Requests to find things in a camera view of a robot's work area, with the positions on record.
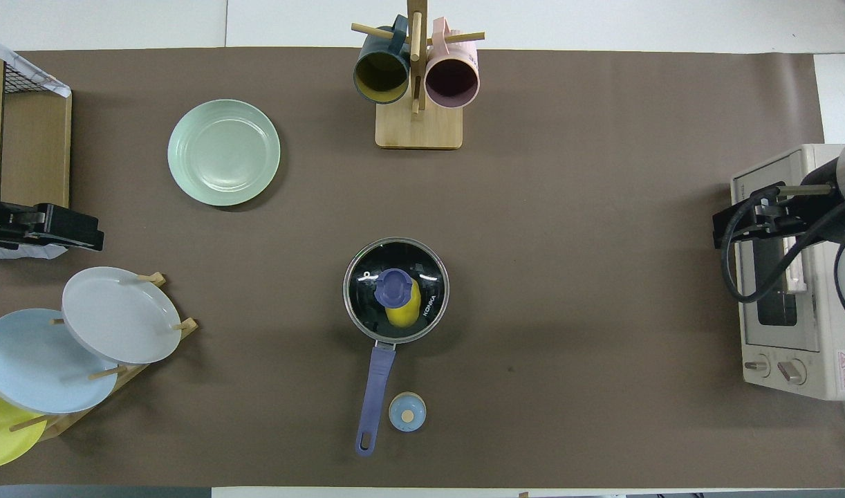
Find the mug handle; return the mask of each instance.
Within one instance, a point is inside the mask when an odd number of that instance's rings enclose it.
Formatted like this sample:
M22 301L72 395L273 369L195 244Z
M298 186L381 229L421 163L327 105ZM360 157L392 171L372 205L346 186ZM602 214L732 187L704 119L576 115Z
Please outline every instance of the mug handle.
M391 43L389 44L390 53L400 53L404 41L407 40L407 18L398 14L395 17L395 22L391 25Z
M389 381L391 363L395 360L394 349L384 349L379 344L370 353L368 384L364 390L362 420L358 423L358 436L355 438L355 451L362 457L373 454L376 445L376 432L382 415L382 399L385 397L385 384Z
M450 28L447 26L447 18L437 18L435 19L434 29L431 32L431 44L433 47L440 47L441 50L444 51L445 54L450 53L450 48L448 48L447 42L444 40L444 37L450 35Z

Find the purple pan handle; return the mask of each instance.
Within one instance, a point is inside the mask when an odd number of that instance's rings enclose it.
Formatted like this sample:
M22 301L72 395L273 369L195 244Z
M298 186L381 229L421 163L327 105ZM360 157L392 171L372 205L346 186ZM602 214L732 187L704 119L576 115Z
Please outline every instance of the purple pan handle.
M394 349L373 347L370 353L368 385L364 391L362 421L358 425L358 437L355 439L355 451L362 457L373 454L376 444L376 431L382 413L382 399L385 397L385 383L389 380L391 363L395 360Z

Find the pink mug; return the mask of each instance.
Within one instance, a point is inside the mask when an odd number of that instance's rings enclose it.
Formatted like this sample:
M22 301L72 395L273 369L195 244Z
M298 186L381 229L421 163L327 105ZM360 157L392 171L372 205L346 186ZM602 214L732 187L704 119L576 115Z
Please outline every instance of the pink mug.
M447 27L447 20L437 18L431 34L425 67L425 91L429 99L442 107L466 107L479 92L480 77L475 41L448 44L444 38L459 35Z

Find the light blue plate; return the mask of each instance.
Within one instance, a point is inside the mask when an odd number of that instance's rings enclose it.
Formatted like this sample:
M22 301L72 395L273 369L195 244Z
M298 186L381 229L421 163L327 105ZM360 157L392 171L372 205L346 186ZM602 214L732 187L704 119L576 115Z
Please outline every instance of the light blue plate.
M210 205L253 199L272 182L280 160L275 126L240 100L212 100L188 111L167 144L167 164L176 184Z
M88 380L115 368L72 338L53 309L21 309L0 318L0 397L24 410L63 414L94 407L115 387L117 375Z
M419 394L404 391L389 404L389 420L401 432L413 432L425 422L425 403Z

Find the dark teal mug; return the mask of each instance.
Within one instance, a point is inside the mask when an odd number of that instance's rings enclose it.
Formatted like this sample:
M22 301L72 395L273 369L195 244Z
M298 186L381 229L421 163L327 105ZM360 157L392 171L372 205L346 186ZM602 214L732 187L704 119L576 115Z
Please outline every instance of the dark teal mug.
M406 44L407 18L398 15L391 28L391 40L368 35L355 63L355 88L363 98L376 104L388 104L403 97L409 87L410 46Z

